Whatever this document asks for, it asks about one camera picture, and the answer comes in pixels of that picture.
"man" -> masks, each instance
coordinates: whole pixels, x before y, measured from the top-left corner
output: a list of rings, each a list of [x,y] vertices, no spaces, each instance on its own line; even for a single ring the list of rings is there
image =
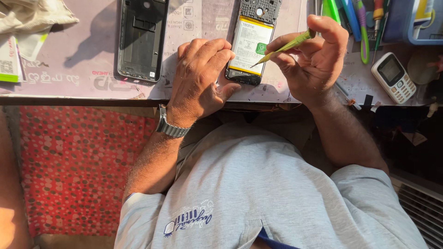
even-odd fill
[[[311,15],[307,24],[323,38],[272,61],[312,112],[327,157],[341,169],[329,178],[284,138],[244,123],[215,129],[177,164],[183,138],[154,132],[128,176],[115,248],[426,247],[375,143],[331,91],[347,32],[327,17]],[[296,35],[277,38],[267,53]],[[191,127],[240,87],[218,91],[214,84],[235,56],[230,48],[223,39],[178,48],[168,124]]]

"battery label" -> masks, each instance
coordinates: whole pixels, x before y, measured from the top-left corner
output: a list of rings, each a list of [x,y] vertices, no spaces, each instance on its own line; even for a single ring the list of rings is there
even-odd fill
[[[229,62],[229,68],[261,76],[263,63],[250,67],[264,56],[266,44],[271,41],[273,26],[244,16],[240,16],[238,22],[233,44],[236,56]]]

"air vent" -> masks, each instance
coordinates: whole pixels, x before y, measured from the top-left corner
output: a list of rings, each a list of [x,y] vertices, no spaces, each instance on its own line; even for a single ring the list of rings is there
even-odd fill
[[[404,184],[398,198],[429,249],[443,249],[443,202]]]

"grey t-shirt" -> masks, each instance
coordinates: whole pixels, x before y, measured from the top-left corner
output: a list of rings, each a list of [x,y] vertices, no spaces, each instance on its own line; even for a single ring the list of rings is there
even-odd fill
[[[381,170],[330,178],[284,138],[226,124],[185,158],[167,195],[133,194],[114,248],[249,248],[270,239],[307,248],[426,248]]]

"scratched surface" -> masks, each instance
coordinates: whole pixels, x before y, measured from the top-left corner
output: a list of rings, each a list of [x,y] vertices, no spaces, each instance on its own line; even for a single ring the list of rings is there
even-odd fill
[[[162,77],[156,84],[136,83],[115,73],[116,22],[120,18],[117,0],[65,0],[65,3],[80,23],[52,30],[37,61],[23,60],[27,82],[0,82],[0,97],[169,99],[177,47],[194,38],[221,37],[230,41],[239,0],[170,1]],[[305,31],[306,9],[309,9],[307,0],[284,0],[273,38]],[[352,51],[353,44],[349,46],[348,51]],[[366,94],[374,96],[373,104],[377,101],[393,104],[371,75],[370,66],[362,66],[358,52],[347,55],[338,81],[360,104]],[[231,101],[298,102],[290,95],[287,82],[274,63],[266,64],[262,83],[258,87],[243,86]],[[409,100],[408,104],[415,105],[416,101]]]

